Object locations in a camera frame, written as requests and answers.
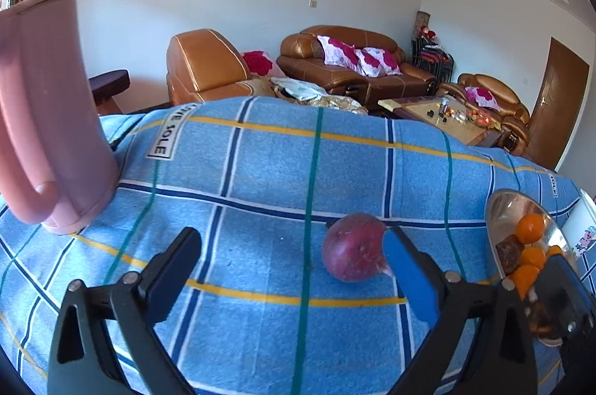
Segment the orange tangerine with stem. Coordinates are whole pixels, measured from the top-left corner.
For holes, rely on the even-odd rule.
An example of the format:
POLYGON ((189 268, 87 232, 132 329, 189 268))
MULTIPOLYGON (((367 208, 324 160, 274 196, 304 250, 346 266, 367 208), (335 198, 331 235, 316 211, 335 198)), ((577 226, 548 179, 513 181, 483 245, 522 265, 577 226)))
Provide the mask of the orange tangerine with stem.
POLYGON ((508 278, 515 285, 516 291, 521 300, 527 297, 530 288, 535 284, 540 269, 534 265, 521 265, 508 278))

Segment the large orange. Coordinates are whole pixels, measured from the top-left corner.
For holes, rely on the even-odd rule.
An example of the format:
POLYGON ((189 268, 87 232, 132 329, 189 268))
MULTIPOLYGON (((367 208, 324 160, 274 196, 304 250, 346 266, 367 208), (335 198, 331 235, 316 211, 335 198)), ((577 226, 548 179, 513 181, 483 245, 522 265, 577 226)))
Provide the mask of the large orange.
POLYGON ((542 270, 545 266, 546 255, 542 248, 530 246, 524 248, 519 255, 519 266, 534 266, 538 270, 542 270))

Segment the purple passion fruit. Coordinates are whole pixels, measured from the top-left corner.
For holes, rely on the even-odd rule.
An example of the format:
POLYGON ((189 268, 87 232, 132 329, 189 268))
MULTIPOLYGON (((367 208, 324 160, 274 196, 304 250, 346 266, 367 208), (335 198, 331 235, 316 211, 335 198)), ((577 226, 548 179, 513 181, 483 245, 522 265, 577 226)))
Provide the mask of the purple passion fruit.
POLYGON ((384 222, 368 213, 355 212, 336 221, 328 227, 321 248, 327 272, 345 283, 392 276, 382 249, 385 231, 384 222))

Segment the dark brown mangosteen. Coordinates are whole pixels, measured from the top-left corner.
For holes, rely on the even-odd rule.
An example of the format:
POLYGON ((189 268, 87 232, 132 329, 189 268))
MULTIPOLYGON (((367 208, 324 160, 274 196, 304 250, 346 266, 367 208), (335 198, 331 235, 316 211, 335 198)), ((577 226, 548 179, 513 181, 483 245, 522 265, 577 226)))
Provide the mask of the dark brown mangosteen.
POLYGON ((529 304, 527 320, 529 331, 536 338, 554 338, 556 336, 552 317, 540 301, 529 304))

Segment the small orange tangerine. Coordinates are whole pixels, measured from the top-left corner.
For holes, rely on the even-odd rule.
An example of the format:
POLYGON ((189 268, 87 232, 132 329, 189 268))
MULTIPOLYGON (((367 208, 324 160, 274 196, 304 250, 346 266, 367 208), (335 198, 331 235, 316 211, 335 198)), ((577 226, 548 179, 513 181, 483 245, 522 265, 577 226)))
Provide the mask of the small orange tangerine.
POLYGON ((555 255, 563 255, 564 251, 560 246, 550 246, 547 250, 545 255, 550 258, 555 255))

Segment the stainless steel plate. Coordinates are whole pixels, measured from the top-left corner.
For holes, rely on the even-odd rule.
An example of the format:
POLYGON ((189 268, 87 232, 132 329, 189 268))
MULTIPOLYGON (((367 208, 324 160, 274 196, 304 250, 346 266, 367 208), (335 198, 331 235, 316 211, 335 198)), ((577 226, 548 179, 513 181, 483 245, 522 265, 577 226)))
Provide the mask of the stainless steel plate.
POLYGON ((489 281, 512 282, 531 335, 547 347, 562 345, 561 335, 535 291, 538 275, 550 258, 561 255, 572 268, 577 267, 575 254, 561 229, 539 203, 512 189, 491 194, 485 220, 489 281))

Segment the blue plaid table cloth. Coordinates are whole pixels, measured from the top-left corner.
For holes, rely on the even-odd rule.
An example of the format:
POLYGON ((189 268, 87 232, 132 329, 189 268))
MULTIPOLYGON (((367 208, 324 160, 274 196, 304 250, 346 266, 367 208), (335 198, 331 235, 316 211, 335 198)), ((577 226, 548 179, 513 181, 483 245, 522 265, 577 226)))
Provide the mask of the blue plaid table cloth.
POLYGON ((427 328, 389 276, 343 283, 326 271, 328 224, 368 213, 486 284, 492 193, 524 193, 558 224, 580 199, 565 177, 424 123, 275 98, 101 126, 120 176, 89 227, 56 236, 1 212, 1 345, 37 394, 68 284, 117 281, 184 227, 201 234, 201 258, 156 333, 197 393, 383 394, 427 328))

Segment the pink plastic kettle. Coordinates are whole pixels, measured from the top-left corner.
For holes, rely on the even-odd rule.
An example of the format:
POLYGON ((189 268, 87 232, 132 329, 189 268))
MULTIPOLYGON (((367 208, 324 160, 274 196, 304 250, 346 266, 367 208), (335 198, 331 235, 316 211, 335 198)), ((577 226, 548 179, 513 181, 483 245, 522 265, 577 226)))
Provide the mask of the pink plastic kettle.
POLYGON ((119 170, 79 39, 76 0, 1 13, 1 194, 26 224, 69 234, 111 201, 119 170))

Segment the brown wooden door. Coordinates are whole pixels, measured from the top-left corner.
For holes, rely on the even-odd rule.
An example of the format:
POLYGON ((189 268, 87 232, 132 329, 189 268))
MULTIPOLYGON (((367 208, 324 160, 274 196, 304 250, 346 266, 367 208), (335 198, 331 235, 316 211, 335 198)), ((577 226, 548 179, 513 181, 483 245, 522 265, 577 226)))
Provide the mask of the brown wooden door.
POLYGON ((555 170, 578 119, 590 66, 552 38, 549 57, 529 122, 525 157, 555 170))

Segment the red flower cushion far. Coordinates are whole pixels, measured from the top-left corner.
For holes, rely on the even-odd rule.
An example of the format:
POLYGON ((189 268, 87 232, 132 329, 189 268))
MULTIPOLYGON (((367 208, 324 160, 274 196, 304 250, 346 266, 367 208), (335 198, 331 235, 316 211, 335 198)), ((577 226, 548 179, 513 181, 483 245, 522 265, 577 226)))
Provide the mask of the red flower cushion far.
POLYGON ((488 108, 488 110, 501 110, 501 107, 493 93, 485 87, 466 87, 466 97, 469 102, 476 106, 488 108))

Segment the red flower cushion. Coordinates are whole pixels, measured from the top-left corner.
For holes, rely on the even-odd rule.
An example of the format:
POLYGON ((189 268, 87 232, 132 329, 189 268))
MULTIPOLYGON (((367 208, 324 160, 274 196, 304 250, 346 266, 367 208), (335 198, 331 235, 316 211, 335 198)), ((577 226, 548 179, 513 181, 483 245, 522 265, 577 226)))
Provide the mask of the red flower cushion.
POLYGON ((493 93, 485 87, 466 87, 466 97, 469 102, 476 106, 488 108, 488 110, 501 110, 501 107, 493 93))
POLYGON ((241 54, 241 57, 247 63, 247 68, 253 75, 276 78, 284 78, 286 76, 277 62, 265 51, 244 52, 241 54))

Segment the stacked dark chairs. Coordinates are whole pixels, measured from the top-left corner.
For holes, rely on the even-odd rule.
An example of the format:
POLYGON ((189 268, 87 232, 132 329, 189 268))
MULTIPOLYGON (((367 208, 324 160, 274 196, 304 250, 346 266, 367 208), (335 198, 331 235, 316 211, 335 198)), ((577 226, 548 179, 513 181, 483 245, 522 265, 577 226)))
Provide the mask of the stacked dark chairs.
POLYGON ((440 46, 437 34, 429 28, 430 14, 416 13, 412 32, 412 64, 430 74, 438 83, 451 82, 454 74, 454 58, 440 46))

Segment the dark stool seat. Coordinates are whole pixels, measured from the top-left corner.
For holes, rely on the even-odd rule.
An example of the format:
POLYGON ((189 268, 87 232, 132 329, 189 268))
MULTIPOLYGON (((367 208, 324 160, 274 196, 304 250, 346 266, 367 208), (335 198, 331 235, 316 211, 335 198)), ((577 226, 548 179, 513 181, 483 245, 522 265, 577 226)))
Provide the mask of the dark stool seat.
POLYGON ((125 92, 130 86, 129 74, 125 69, 105 72, 89 78, 88 81, 97 106, 125 92))

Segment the brown leather three-seat sofa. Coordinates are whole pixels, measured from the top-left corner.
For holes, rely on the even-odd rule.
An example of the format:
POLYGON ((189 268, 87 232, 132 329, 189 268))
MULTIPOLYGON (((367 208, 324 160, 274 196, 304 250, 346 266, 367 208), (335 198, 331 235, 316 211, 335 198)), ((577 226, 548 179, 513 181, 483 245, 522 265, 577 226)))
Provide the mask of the brown leather three-seat sofa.
POLYGON ((409 64, 393 39, 348 26, 311 26, 287 37, 277 64, 287 76, 356 99, 371 113, 381 100, 437 90, 437 79, 409 64))

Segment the red flower cushion near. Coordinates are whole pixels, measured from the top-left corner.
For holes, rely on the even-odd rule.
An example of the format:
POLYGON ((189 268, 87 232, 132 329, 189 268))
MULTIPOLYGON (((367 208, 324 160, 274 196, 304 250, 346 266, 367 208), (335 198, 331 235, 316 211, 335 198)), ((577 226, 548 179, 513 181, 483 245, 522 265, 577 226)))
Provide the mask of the red flower cushion near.
POLYGON ((276 78, 284 78, 286 76, 277 62, 265 51, 244 52, 241 54, 241 57, 247 63, 247 68, 253 75, 276 78))

